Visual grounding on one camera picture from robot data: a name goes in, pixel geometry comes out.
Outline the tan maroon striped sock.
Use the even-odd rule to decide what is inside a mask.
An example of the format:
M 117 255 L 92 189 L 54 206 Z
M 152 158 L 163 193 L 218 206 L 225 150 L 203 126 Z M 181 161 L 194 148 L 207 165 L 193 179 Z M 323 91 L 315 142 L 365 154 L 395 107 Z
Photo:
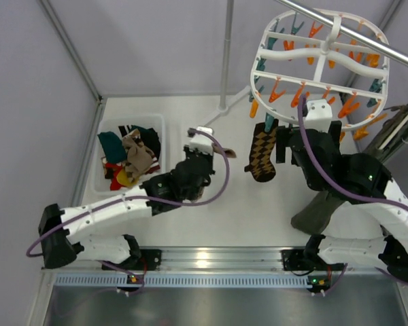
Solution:
M 130 162 L 136 168 L 138 168 L 143 175 L 152 174 L 160 170 L 160 165 L 155 154 L 145 146 L 146 155 L 136 156 L 134 158 L 127 158 L 126 161 Z

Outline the orange brown argyle sock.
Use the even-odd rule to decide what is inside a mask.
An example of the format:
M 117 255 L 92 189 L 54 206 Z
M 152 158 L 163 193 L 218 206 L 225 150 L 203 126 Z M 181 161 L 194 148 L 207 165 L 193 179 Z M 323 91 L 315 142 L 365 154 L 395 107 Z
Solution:
M 271 163 L 271 154 L 276 144 L 278 121 L 272 123 L 268 132 L 265 127 L 264 122 L 255 125 L 248 165 L 244 167 L 244 172 L 250 173 L 259 183 L 269 182 L 276 175 L 275 167 Z

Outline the beige brown argyle sock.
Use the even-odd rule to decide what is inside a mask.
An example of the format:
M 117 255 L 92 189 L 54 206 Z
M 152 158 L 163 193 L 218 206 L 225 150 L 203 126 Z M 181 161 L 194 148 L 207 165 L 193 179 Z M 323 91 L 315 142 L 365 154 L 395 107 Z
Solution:
M 146 155 L 145 145 L 138 129 L 132 130 L 122 138 L 122 146 L 126 150 L 127 158 Z

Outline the dark teal sock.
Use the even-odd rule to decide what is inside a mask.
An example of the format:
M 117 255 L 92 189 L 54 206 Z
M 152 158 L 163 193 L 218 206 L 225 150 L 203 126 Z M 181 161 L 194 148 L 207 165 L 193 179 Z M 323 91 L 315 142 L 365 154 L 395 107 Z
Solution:
M 101 132 L 97 137 L 109 163 L 118 164 L 126 160 L 127 154 L 122 140 L 114 132 Z

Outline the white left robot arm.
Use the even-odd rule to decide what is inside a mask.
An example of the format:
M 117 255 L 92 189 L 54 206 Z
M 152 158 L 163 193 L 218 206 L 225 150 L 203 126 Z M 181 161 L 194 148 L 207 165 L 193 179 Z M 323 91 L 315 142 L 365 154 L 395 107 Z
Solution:
M 120 195 L 67 209 L 47 206 L 38 226 L 45 268 L 62 268 L 75 261 L 103 261 L 109 269 L 122 270 L 138 265 L 142 254 L 132 234 L 132 221 L 196 201 L 211 183 L 213 155 L 188 147 L 184 152 L 185 160 L 173 170 Z

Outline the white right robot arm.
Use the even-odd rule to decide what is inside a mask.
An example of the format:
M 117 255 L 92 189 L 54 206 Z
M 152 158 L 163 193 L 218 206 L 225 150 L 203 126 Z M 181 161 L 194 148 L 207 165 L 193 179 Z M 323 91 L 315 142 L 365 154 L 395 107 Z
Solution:
M 339 136 L 342 124 L 332 121 L 326 132 L 304 125 L 276 128 L 277 162 L 292 151 L 292 164 L 301 167 L 314 191 L 327 191 L 340 200 L 359 206 L 389 231 L 376 260 L 394 278 L 408 283 L 408 204 L 390 171 L 365 153 L 342 154 Z

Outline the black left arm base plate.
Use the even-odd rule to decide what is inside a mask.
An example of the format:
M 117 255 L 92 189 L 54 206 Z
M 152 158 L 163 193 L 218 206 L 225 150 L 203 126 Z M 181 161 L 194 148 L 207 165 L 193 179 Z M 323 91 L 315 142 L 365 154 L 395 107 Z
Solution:
M 156 270 L 162 261 L 162 251 L 159 249 L 140 249 L 117 266 L 123 270 Z

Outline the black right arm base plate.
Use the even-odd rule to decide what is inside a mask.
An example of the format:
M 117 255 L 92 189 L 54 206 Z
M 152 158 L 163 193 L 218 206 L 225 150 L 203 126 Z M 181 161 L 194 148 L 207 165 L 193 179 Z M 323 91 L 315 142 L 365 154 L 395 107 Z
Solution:
M 341 271 L 344 264 L 328 264 L 318 255 L 304 254 L 303 249 L 285 249 L 281 251 L 285 271 L 311 272 L 311 271 Z

